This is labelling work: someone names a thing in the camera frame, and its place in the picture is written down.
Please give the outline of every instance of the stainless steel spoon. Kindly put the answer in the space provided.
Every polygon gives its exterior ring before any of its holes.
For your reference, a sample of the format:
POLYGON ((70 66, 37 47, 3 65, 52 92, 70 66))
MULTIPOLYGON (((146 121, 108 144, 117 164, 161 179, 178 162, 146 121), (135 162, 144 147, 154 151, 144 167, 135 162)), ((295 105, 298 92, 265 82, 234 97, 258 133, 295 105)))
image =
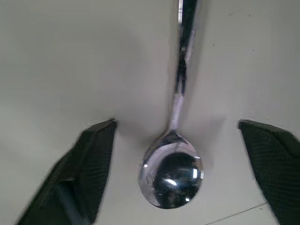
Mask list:
POLYGON ((195 14, 201 0, 179 0, 180 29, 173 108, 166 132, 147 150, 139 174, 144 197, 162 209, 174 209, 192 200, 200 188, 202 160, 192 144, 178 132, 186 89, 186 69, 195 38, 195 14))

